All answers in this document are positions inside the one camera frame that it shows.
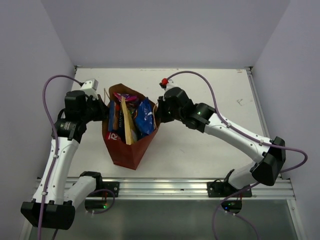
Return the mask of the purple candy bag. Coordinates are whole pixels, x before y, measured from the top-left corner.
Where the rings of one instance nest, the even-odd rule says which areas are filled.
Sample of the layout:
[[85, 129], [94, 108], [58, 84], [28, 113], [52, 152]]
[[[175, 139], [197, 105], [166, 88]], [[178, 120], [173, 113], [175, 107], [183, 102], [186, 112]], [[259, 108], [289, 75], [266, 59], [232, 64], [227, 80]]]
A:
[[121, 103], [124, 100], [127, 108], [129, 110], [135, 110], [140, 104], [140, 100], [136, 95], [131, 95], [128, 93], [118, 93], [113, 92], [113, 96]]

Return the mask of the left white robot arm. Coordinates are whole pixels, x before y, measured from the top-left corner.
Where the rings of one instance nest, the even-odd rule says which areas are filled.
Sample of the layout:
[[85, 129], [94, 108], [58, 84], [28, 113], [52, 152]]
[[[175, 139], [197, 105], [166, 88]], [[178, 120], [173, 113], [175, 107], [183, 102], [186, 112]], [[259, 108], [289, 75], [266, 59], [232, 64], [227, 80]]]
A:
[[90, 194], [99, 196], [104, 190], [101, 173], [94, 171], [84, 171], [69, 190], [65, 186], [87, 124], [106, 120], [109, 109], [95, 90], [69, 91], [64, 104], [52, 129], [50, 154], [41, 182], [32, 200], [24, 201], [20, 209], [39, 229], [68, 230], [85, 198]]

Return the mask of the tan popcorn chips bag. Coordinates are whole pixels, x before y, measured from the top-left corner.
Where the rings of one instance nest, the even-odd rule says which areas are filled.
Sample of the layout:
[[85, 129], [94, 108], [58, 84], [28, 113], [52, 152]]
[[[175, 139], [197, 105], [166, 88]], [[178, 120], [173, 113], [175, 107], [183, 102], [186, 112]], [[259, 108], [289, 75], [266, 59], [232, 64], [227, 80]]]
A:
[[124, 131], [125, 131], [125, 142], [127, 145], [132, 145], [137, 142], [137, 133], [134, 121], [127, 108], [125, 98], [121, 97], [121, 109], [124, 117]]

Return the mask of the pink Real chips bag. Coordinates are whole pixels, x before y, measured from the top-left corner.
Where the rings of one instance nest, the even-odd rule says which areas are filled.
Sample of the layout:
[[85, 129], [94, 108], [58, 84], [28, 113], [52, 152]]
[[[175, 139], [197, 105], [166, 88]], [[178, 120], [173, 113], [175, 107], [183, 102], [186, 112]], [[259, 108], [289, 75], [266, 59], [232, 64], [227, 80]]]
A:
[[107, 131], [105, 136], [104, 136], [104, 140], [105, 141], [120, 141], [122, 143], [125, 143], [125, 139], [123, 137], [121, 137], [120, 135], [118, 135], [116, 132], [110, 132]]

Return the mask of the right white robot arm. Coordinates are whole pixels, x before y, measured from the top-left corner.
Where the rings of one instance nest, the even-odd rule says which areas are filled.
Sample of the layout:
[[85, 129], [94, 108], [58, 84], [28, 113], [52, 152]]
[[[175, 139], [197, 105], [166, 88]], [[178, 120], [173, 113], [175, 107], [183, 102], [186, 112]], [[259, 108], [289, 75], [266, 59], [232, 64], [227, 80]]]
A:
[[233, 123], [220, 120], [215, 108], [206, 103], [193, 103], [179, 87], [165, 91], [157, 102], [156, 116], [161, 123], [180, 121], [189, 129], [223, 140], [252, 159], [252, 163], [230, 170], [223, 181], [212, 184], [211, 187], [218, 190], [220, 195], [235, 196], [241, 189], [254, 183], [266, 186], [275, 184], [286, 161], [286, 153], [282, 149], [285, 141], [282, 138], [258, 136], [255, 142], [255, 134], [247, 130], [245, 133], [249, 137], [244, 137], [231, 128]]

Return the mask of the small dark blue snack bag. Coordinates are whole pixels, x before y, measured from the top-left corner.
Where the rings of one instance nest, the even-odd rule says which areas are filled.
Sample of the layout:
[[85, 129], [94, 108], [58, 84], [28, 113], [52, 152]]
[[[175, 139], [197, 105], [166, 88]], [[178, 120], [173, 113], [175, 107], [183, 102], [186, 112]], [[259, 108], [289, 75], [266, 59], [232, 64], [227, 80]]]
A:
[[116, 133], [122, 140], [125, 138], [124, 115], [119, 103], [109, 103], [108, 131]]

